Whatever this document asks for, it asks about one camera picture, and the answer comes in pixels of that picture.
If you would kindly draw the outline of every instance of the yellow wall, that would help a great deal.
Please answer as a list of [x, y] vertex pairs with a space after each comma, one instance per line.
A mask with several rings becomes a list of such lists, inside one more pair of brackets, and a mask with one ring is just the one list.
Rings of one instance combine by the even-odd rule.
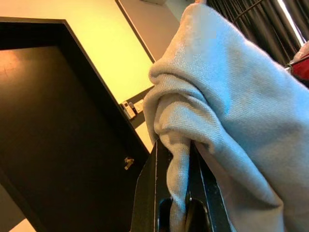
[[[152, 86], [152, 63], [114, 0], [0, 0], [0, 16], [66, 19], [119, 103]], [[150, 150], [145, 124], [137, 132]]]

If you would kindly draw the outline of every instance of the beige wall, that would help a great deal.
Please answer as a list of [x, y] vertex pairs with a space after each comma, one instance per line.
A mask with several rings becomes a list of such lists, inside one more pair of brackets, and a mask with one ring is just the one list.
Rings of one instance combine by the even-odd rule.
[[[152, 63], [114, 0], [0, 0], [0, 16], [66, 19], [119, 103], [152, 86]], [[137, 132], [150, 150], [146, 126]]]

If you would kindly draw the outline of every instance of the red object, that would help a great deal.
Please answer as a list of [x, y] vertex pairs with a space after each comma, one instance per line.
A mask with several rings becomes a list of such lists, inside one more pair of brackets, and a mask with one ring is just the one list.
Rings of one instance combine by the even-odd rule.
[[302, 57], [300, 61], [291, 64], [293, 68], [293, 75], [299, 79], [309, 81], [309, 55]]

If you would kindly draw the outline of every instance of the light gray cloth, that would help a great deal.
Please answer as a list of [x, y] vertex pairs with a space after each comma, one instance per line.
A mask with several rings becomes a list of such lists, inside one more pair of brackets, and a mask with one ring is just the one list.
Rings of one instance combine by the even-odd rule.
[[309, 231], [309, 92], [213, 9], [192, 4], [150, 71], [147, 127], [173, 153], [172, 232], [185, 224], [190, 141], [238, 232]]

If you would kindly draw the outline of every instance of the white towel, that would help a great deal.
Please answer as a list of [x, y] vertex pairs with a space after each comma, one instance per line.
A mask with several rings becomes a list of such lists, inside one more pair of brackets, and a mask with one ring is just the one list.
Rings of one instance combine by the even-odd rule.
[[309, 231], [309, 91], [203, 4], [184, 12], [150, 70], [152, 141], [172, 152], [172, 232], [185, 224], [190, 141], [197, 142], [238, 232]]

